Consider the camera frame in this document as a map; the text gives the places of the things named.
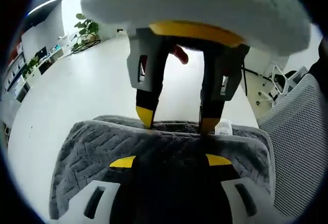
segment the gray mesh chair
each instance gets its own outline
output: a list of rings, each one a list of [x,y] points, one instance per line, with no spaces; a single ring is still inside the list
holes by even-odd
[[[273,144],[276,170],[275,207],[299,216],[316,193],[328,162],[324,101],[319,85],[307,74],[261,118]]]

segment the green plant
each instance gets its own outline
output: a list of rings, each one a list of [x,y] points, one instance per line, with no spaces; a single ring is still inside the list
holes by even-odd
[[[81,30],[79,31],[79,36],[76,34],[73,37],[73,39],[77,38],[76,43],[72,48],[73,52],[84,50],[100,42],[98,39],[98,23],[95,23],[90,19],[86,19],[86,16],[80,13],[76,14],[76,18],[82,22],[78,22],[74,26],[75,28],[79,28]]]
[[[38,63],[39,63],[38,56],[31,58],[29,64],[27,64],[26,66],[26,69],[23,71],[23,77],[25,79],[27,78],[27,76],[29,76],[32,73],[33,67],[36,66]]]

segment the yellow stripe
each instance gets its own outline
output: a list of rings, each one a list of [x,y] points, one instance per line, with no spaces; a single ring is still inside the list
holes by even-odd
[[[210,166],[230,165],[231,164],[231,162],[223,156],[206,154],[206,157],[209,160]]]
[[[135,156],[124,157],[112,162],[109,166],[116,168],[131,168]]]
[[[158,35],[210,40],[229,47],[237,47],[243,42],[243,38],[237,34],[202,23],[165,21],[152,23],[149,27]]]
[[[154,111],[148,110],[142,107],[137,106],[136,111],[140,120],[143,122],[146,128],[150,128],[152,125]]]

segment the sticker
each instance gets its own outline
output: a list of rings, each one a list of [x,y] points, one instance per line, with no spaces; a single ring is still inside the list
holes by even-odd
[[[231,121],[221,119],[220,122],[215,126],[216,135],[233,135]]]

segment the office desk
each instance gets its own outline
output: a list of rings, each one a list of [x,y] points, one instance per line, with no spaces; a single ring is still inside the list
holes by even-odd
[[[60,47],[59,49],[55,50],[54,52],[50,53],[49,55],[47,55],[44,58],[40,59],[39,64],[37,65],[37,68],[39,68],[42,64],[44,64],[45,62],[51,62],[54,63],[55,61],[57,61],[58,58],[60,58],[63,55],[63,48]]]
[[[137,118],[136,91],[127,69],[129,53],[127,37],[119,37],[59,59],[23,100],[11,130],[8,157],[23,195],[45,220],[54,165],[72,126],[99,115]],[[169,55],[155,120],[198,121],[203,55],[190,50],[187,54],[187,65]],[[222,117],[258,127],[241,87]]]

